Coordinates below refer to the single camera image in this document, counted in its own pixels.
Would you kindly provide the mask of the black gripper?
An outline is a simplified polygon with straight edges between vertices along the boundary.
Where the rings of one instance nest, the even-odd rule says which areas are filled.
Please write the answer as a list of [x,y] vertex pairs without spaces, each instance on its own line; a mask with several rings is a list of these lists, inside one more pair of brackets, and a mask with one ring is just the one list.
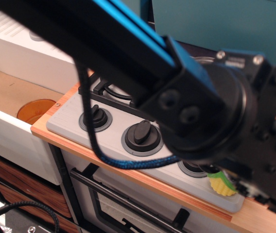
[[222,172],[235,192],[276,213],[276,67],[261,53],[223,51],[199,61],[224,100],[235,95],[235,116],[213,126],[220,139],[201,151],[204,172]]

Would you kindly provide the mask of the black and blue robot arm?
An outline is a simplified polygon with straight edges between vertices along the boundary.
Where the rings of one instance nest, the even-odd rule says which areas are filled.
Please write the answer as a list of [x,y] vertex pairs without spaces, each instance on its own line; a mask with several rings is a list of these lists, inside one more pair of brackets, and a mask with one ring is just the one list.
[[[201,65],[119,0],[0,0],[0,10],[73,58],[100,160],[121,169],[184,160],[206,172],[223,171],[239,194],[276,212],[276,67],[263,54],[226,50]],[[130,162],[100,150],[88,69],[156,120],[171,156]]]

